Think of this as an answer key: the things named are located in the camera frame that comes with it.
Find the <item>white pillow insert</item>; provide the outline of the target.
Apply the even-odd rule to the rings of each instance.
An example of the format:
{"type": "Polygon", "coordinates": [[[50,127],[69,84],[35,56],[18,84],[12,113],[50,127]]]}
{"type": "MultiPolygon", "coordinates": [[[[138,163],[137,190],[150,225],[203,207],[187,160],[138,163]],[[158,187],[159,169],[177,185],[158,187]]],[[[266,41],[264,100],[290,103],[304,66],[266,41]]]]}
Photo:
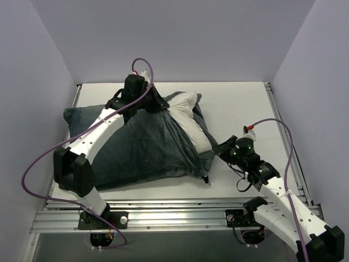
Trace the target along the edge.
{"type": "Polygon", "coordinates": [[[168,111],[174,120],[180,125],[189,137],[197,153],[203,153],[212,149],[211,143],[203,129],[194,120],[194,107],[198,101],[196,92],[183,92],[175,94],[168,101],[168,111]]]}

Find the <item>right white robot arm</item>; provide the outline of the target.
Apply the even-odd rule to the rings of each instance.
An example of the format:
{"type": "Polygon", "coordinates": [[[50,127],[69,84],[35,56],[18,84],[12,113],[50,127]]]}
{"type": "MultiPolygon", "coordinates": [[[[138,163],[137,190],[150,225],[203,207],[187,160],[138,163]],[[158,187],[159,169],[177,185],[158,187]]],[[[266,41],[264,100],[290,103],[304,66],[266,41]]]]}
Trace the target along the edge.
{"type": "Polygon", "coordinates": [[[253,139],[232,136],[213,151],[225,163],[240,168],[262,194],[243,205],[246,224],[268,228],[295,252],[298,261],[343,261],[344,232],[318,218],[286,187],[277,169],[255,152],[253,139]]]}

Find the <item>zebra and grey pillowcase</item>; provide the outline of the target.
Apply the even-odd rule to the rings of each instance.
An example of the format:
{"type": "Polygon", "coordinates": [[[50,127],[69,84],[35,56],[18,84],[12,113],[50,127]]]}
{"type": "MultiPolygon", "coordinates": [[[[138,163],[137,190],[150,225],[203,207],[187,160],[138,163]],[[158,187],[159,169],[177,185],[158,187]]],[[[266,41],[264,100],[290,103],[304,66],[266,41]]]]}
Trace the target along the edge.
{"type": "MultiPolygon", "coordinates": [[[[216,140],[209,133],[199,102],[194,120],[203,129],[212,148],[216,140]]],[[[107,190],[161,178],[190,177],[209,182],[215,153],[197,153],[185,131],[165,109],[151,114],[138,110],[111,136],[92,163],[97,190],[107,190]]]]}

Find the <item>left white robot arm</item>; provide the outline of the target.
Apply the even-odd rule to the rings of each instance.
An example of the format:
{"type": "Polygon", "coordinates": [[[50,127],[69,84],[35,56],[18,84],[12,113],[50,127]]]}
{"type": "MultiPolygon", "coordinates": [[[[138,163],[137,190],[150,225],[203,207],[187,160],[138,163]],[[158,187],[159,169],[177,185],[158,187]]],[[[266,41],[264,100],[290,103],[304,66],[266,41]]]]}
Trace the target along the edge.
{"type": "Polygon", "coordinates": [[[98,229],[109,225],[109,206],[95,187],[92,163],[108,139],[138,110],[154,113],[169,108],[145,72],[128,75],[124,87],[105,104],[100,115],[66,148],[53,153],[54,181],[72,194],[91,214],[90,222],[98,229]]]}

